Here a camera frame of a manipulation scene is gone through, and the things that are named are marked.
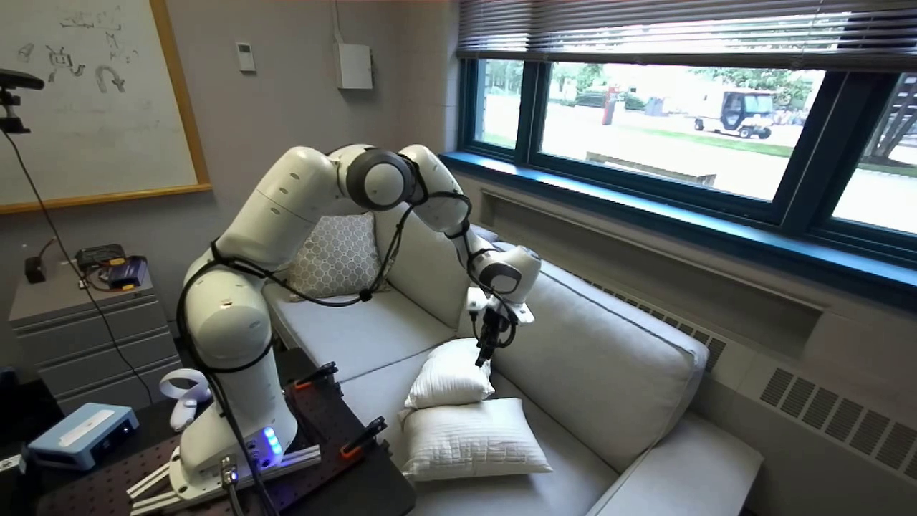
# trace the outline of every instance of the window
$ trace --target window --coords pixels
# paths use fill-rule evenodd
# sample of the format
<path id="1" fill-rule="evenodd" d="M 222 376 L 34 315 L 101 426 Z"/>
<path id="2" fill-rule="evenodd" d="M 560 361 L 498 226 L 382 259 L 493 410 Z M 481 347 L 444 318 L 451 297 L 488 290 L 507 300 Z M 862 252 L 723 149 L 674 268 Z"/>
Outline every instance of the window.
<path id="1" fill-rule="evenodd" d="M 477 77 L 465 149 L 884 257 L 917 249 L 912 0 L 468 0 L 458 57 Z"/>
<path id="2" fill-rule="evenodd" d="M 917 238 L 917 73 L 902 73 L 835 216 Z"/>

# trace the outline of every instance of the light switch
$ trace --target light switch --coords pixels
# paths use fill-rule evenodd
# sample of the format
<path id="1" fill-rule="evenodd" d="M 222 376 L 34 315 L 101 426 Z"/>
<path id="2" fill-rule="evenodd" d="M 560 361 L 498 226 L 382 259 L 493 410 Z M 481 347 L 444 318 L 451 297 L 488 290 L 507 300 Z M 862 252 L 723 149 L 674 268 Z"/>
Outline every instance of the light switch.
<path id="1" fill-rule="evenodd" d="M 235 57 L 237 57 L 237 70 L 243 73 L 255 73 L 255 54 L 252 54 L 252 43 L 247 40 L 235 40 Z"/>

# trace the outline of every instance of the white couch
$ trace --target white couch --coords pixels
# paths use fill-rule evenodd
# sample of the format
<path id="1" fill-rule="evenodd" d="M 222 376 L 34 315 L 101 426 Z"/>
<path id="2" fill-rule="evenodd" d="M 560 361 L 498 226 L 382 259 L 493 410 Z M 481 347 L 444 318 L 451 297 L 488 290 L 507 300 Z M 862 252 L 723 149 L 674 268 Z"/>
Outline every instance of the white couch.
<path id="1" fill-rule="evenodd" d="M 395 211 L 374 215 L 388 249 Z M 452 247 L 408 224 L 388 290 L 331 310 L 272 291 L 278 335 L 316 364 L 336 361 L 359 417 L 388 417 L 405 464 L 402 404 L 427 351 L 465 323 L 468 278 Z M 760 453 L 695 414 L 707 350 L 690 335 L 546 264 L 531 291 L 533 325 L 493 361 L 495 394 L 524 400 L 553 472 L 418 482 L 417 512 L 474 516 L 733 516 Z"/>

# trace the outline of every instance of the couch armrest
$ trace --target couch armrest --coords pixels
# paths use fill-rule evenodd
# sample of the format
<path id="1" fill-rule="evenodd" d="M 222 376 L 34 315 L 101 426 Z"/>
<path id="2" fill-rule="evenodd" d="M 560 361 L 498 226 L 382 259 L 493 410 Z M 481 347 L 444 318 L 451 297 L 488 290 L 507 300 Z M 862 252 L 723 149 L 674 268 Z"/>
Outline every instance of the couch armrest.
<path id="1" fill-rule="evenodd" d="M 700 414 L 642 453 L 591 516 L 736 516 L 763 456 Z"/>

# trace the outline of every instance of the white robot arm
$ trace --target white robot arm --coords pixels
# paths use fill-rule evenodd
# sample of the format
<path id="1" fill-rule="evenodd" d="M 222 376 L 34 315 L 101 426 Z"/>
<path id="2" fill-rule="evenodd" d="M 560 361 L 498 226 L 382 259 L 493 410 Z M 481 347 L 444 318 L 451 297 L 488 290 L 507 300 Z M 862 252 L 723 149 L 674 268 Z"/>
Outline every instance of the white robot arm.
<path id="1" fill-rule="evenodd" d="M 540 255 L 521 247 L 498 249 L 471 232 L 471 202 L 427 145 L 345 145 L 333 153 L 296 145 L 272 163 L 229 229 L 189 265 L 177 325 L 196 367 L 209 376 L 216 404 L 180 436 L 169 466 L 172 492 L 196 499 L 196 490 L 222 474 L 226 456 L 263 469 L 293 443 L 298 421 L 278 383 L 260 285 L 338 199 L 365 209 L 411 202 L 432 232 L 455 244 L 471 281 L 490 297 L 480 364 L 504 344 L 498 331 L 531 318 L 524 295 L 540 275 Z"/>

